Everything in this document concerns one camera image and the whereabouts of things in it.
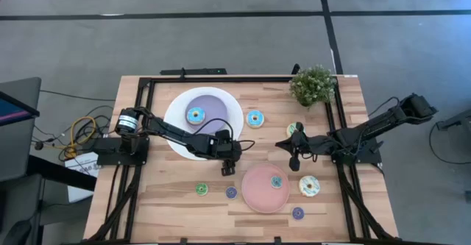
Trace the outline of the black floor stand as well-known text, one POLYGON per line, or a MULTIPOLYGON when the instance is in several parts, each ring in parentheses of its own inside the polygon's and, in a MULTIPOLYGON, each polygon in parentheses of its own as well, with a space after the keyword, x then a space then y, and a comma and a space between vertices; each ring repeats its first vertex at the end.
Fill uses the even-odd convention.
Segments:
POLYGON ((439 121, 436 126, 440 131, 448 130, 453 126, 462 126, 466 132, 471 134, 471 109, 465 110, 447 120, 439 121))

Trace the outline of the black power strip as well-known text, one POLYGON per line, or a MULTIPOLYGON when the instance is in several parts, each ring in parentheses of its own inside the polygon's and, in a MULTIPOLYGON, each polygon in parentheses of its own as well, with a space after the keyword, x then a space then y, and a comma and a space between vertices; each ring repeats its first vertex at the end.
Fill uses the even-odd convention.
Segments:
POLYGON ((225 68, 195 68, 195 69, 175 69, 175 70, 162 70, 160 72, 163 76, 170 75, 227 75, 227 70, 225 68))

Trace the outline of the green potted plant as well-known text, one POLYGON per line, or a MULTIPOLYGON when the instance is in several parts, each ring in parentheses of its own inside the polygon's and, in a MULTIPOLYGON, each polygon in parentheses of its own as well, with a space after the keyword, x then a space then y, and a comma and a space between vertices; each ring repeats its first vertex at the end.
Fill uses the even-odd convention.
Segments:
POLYGON ((322 65, 301 68, 290 80, 291 95, 303 107, 322 102, 330 103, 335 95, 336 79, 322 65))

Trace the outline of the pink round plate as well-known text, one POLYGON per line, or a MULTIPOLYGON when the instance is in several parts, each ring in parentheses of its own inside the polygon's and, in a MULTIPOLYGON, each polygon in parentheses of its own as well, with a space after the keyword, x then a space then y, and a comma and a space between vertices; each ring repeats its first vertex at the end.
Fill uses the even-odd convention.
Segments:
POLYGON ((246 204, 258 213, 275 213, 287 203, 290 185, 286 173, 271 163, 257 164, 248 169, 241 183, 241 194, 246 204), (271 186, 272 176, 283 178, 283 187, 271 186))

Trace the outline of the large white blue-drizzle donut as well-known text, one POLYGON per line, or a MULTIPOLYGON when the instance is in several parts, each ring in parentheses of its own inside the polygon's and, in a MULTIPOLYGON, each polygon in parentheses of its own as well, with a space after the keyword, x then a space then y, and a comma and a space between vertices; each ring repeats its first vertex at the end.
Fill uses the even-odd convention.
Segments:
POLYGON ((314 197, 320 192, 320 184, 317 178, 308 175, 300 179, 298 183, 300 193, 306 197, 314 197))

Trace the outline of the purple round plate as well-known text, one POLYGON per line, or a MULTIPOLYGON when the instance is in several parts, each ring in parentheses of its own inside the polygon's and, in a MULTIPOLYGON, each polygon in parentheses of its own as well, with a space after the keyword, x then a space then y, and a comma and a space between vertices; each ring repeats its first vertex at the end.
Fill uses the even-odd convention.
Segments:
POLYGON ((222 120, 228 121, 228 112, 225 103, 217 96, 201 95, 192 98, 185 109, 186 124, 197 131, 202 127, 201 133, 213 134, 225 127, 222 120), (187 112, 192 107, 201 107, 205 111, 205 120, 198 125, 189 124, 186 120, 187 112))

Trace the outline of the monitor screen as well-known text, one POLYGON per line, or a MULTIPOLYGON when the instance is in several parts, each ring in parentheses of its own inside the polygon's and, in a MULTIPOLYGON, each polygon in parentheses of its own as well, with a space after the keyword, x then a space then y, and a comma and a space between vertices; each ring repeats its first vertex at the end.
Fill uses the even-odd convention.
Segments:
POLYGON ((40 116, 40 112, 0 91, 0 127, 40 116))

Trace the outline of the white round plate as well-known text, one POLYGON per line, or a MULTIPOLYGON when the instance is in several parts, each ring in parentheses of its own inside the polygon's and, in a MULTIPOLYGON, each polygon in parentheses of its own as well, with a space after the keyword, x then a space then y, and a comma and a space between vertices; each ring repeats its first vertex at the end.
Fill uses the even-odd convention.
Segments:
POLYGON ((168 124, 176 126, 189 133, 194 133, 185 120, 185 109, 192 98, 201 95, 212 95, 220 98, 227 107, 228 123, 233 128, 233 137, 238 140, 244 128, 244 114, 241 105, 237 102, 236 98, 225 90, 214 87, 200 87, 192 88, 186 92, 181 93, 169 105, 164 121, 168 124))

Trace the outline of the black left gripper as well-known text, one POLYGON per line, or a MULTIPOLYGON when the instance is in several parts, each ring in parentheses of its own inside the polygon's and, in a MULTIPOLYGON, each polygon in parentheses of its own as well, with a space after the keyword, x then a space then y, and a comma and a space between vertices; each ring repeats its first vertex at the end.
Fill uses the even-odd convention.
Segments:
POLYGON ((216 132, 215 136, 218 139, 216 159, 223 160, 222 175, 233 175, 236 172, 234 161, 239 161, 241 158, 241 144, 233 139, 228 129, 216 132))

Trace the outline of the large blue iced donut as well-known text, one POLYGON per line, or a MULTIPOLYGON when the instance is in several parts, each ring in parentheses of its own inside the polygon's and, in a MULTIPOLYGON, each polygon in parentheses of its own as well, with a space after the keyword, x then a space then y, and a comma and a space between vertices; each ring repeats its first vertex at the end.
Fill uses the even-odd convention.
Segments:
POLYGON ((264 123, 264 114, 260 110, 252 110, 247 113, 246 123, 250 128, 259 128, 264 123))
POLYGON ((205 111, 201 107, 192 107, 187 112, 186 120, 192 125, 201 124, 205 120, 205 111))

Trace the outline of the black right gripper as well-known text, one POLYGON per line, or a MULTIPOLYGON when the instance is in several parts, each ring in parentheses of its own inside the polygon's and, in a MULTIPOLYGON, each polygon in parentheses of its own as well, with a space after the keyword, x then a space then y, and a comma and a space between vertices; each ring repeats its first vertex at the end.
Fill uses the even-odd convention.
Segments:
POLYGON ((293 150, 294 156, 289 160, 292 171, 300 170, 300 160, 297 155, 329 155, 332 152, 333 141, 328 136, 317 135, 308 137, 304 132, 295 132, 292 138, 287 138, 275 144, 284 150, 293 150))

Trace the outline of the white cardboard box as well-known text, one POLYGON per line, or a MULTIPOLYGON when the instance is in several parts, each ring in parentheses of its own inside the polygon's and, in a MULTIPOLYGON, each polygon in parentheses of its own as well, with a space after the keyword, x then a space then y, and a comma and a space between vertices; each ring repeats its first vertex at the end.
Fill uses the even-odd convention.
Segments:
MULTIPOLYGON (((98 165, 97 160, 97 153, 84 153, 70 160, 66 160, 65 167, 73 171, 78 171, 87 177, 97 178, 100 171, 100 166, 98 165)), ((79 177, 78 179, 74 179, 74 184, 69 185, 67 189, 68 201, 70 203, 75 203, 93 196, 94 187, 91 186, 89 188, 86 184, 85 178, 79 177)))

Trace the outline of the cream donut green drizzle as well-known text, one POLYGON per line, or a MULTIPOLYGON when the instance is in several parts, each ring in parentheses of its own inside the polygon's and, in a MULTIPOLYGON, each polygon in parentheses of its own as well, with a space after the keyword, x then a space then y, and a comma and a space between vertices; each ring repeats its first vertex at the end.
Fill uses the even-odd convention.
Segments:
POLYGON ((301 122, 294 122, 287 126, 286 136, 290 138, 295 132, 305 132, 305 128, 301 122))

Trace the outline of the black aluminium table frame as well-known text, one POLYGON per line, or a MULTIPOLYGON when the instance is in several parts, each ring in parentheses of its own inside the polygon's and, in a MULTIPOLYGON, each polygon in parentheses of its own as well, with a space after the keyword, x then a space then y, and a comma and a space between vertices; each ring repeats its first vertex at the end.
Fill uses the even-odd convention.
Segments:
POLYGON ((301 107, 288 90, 288 77, 220 76, 181 81, 158 77, 155 85, 147 78, 124 76, 118 87, 113 115, 125 107, 150 106, 156 116, 163 116, 181 93, 198 87, 227 91, 241 105, 244 113, 260 110, 265 115, 261 128, 245 127, 243 141, 254 141, 236 165, 236 173, 221 174, 221 163, 188 160, 173 151, 162 138, 150 140, 150 153, 142 168, 132 219, 133 243, 177 243, 186 238, 193 243, 229 243, 230 245, 273 244, 276 238, 291 242, 343 242, 349 240, 343 199, 335 165, 329 157, 316 162, 303 160, 298 172, 289 171, 290 197, 282 210, 273 214, 256 213, 241 196, 228 199, 225 190, 239 187, 246 171, 259 163, 271 163, 287 169, 289 154, 275 146, 286 138, 286 127, 301 121, 309 135, 324 135, 340 126, 353 127, 367 119, 364 98, 357 78, 340 76, 339 90, 344 117, 337 109, 318 104, 301 107), (298 183, 304 176, 314 176, 320 192, 314 197, 300 193, 298 183), (198 196, 198 183, 208 185, 208 193, 198 196), (293 219, 291 211, 301 207, 305 217, 293 219))

